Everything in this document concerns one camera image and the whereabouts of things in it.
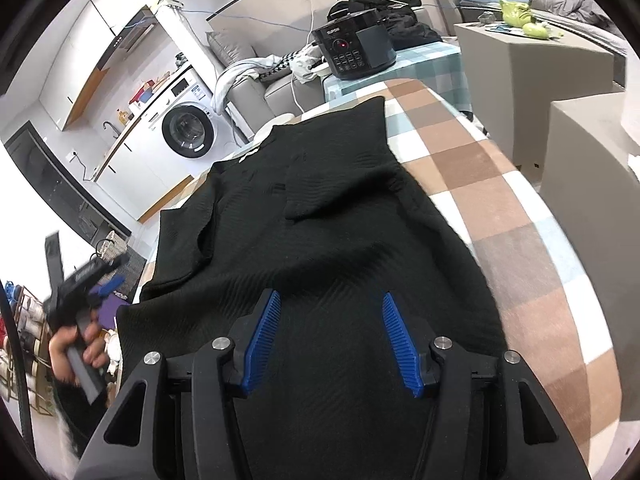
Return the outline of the person's left hand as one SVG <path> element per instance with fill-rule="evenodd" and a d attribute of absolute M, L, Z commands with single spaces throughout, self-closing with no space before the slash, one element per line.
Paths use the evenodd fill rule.
<path fill-rule="evenodd" d="M 74 371 L 72 351 L 78 350 L 81 362 L 88 367 L 98 370 L 110 362 L 105 350 L 102 327 L 91 321 L 81 333 L 77 325 L 61 326 L 49 342 L 49 354 L 53 376 L 63 384 L 79 385 L 79 379 Z"/>

